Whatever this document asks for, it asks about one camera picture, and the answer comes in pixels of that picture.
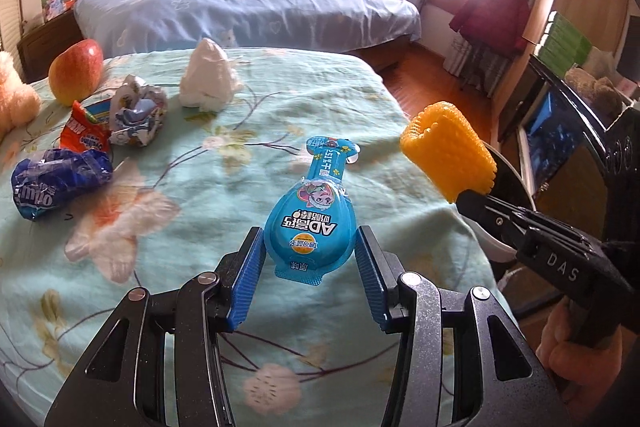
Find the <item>bed sheet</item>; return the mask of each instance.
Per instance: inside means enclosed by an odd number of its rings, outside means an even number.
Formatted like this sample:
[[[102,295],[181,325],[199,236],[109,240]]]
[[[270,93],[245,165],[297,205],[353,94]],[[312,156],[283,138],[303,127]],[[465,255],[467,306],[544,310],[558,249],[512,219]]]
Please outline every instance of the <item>bed sheet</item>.
[[[110,310],[135,286],[169,291],[214,269],[262,226],[278,198],[306,173],[308,136],[357,142],[359,160],[344,185],[360,224],[406,269],[441,287],[497,292],[492,272],[455,207],[399,152],[406,119],[362,61],[282,49],[229,50],[245,90],[217,117],[180,107],[178,83],[188,51],[105,61],[97,94],[128,73],[169,96],[164,128],[146,148],[117,148],[114,181],[90,197],[32,223],[11,199],[15,163],[55,144],[68,110],[46,81],[39,117],[0,145],[0,378],[41,425],[65,375]],[[372,320],[355,259],[318,287],[277,279],[264,264],[247,321],[221,340],[225,377],[239,426],[377,427],[385,410],[398,336]],[[230,346],[238,348],[246,360]],[[445,335],[445,351],[452,338]],[[168,420],[173,373],[166,372]],[[444,385],[452,389],[452,356]],[[271,371],[275,393],[262,393]],[[451,399],[443,391],[443,408]]]
[[[78,0],[78,25],[106,58],[195,48],[293,48],[344,53],[420,38],[420,15],[405,0]]]

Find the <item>crumpled white tissue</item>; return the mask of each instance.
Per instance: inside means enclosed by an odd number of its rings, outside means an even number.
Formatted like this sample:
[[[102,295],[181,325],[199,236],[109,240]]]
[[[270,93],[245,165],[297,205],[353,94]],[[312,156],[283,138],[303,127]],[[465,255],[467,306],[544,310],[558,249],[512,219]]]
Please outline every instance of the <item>crumpled white tissue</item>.
[[[244,87],[235,70],[237,63],[214,41],[202,39],[180,81],[180,104],[201,111],[222,111]]]

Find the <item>hand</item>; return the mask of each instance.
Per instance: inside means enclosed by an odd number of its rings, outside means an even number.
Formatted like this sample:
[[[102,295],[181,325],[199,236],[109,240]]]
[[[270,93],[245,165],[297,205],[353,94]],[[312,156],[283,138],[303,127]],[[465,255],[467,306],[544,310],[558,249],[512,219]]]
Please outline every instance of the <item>hand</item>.
[[[563,399],[574,422],[580,423],[618,377],[622,366],[622,331],[618,327],[606,349],[579,346],[567,341],[569,336],[571,327],[565,297],[551,311],[536,355],[546,370],[577,384],[577,391]]]

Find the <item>screw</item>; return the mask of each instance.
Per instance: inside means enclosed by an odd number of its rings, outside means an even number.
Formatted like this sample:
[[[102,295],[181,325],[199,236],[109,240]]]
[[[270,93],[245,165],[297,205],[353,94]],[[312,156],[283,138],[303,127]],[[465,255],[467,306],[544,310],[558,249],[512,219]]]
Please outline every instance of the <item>screw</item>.
[[[476,286],[471,290],[471,293],[473,293],[476,299],[480,299],[481,301],[486,301],[491,296],[491,292],[482,286]]]
[[[215,272],[203,272],[198,275],[198,282],[204,285],[215,284],[218,279],[218,274]]]
[[[420,284],[422,277],[415,272],[405,272],[401,276],[402,282],[407,286],[417,286]]]
[[[142,301],[145,298],[146,291],[144,288],[133,288],[129,292],[129,300],[133,302]]]

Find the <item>orange bread-shaped object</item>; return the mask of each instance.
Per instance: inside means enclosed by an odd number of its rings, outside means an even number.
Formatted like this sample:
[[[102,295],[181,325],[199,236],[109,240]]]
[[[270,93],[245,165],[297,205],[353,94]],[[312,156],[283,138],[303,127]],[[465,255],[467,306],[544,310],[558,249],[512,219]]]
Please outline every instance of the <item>orange bread-shaped object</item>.
[[[400,136],[400,149],[449,203],[468,188],[488,194],[494,187],[495,161],[452,103],[434,103],[416,116]]]

